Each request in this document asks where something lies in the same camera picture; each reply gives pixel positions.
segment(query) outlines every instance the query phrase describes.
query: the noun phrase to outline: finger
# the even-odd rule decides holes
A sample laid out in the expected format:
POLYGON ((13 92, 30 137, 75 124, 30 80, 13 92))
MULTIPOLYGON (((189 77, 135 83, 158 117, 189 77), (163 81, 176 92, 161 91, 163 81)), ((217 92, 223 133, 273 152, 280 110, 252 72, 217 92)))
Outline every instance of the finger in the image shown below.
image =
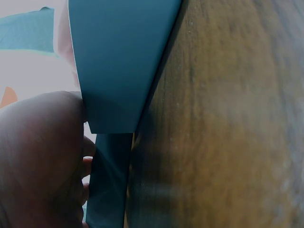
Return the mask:
POLYGON ((92 169, 92 159, 91 158, 84 158, 83 159, 83 166, 81 172, 81 179, 90 175, 92 169))
POLYGON ((83 206, 89 199, 89 183, 84 184, 84 190, 82 193, 81 205, 83 206))
POLYGON ((83 192, 84 192, 84 185, 82 181, 81 180, 76 181, 72 186, 71 196, 77 202, 81 202, 83 192))
POLYGON ((77 218, 79 219, 79 221, 82 221, 84 219, 84 210, 82 207, 79 207, 79 209, 77 210, 77 218))
POLYGON ((82 227, 83 227, 83 228, 89 228, 89 225, 88 225, 86 222, 83 222, 83 223, 82 223, 82 227))
POLYGON ((87 137, 84 136, 84 142, 83 142, 83 149, 82 149, 82 156, 90 156, 93 157, 96 152, 96 146, 95 144, 87 137))

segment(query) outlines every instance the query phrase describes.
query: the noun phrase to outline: wooden surface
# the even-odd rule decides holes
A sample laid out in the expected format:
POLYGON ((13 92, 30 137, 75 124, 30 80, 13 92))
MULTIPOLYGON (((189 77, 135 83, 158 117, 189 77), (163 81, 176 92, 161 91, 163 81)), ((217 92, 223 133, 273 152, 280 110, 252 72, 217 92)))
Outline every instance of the wooden surface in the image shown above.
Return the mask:
POLYGON ((189 0, 131 157, 129 228, 304 227, 304 1, 189 0))

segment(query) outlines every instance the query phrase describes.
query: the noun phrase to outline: fingertip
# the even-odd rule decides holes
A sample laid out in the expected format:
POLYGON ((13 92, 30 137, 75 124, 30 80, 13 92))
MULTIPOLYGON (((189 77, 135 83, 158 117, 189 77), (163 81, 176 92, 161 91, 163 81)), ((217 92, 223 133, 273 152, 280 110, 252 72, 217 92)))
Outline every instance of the fingertip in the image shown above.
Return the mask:
POLYGON ((83 157, 90 156, 93 157, 96 152, 95 143, 93 143, 89 138, 84 136, 84 144, 83 144, 83 157))
POLYGON ((82 223, 82 228, 89 228, 89 225, 86 222, 82 223))

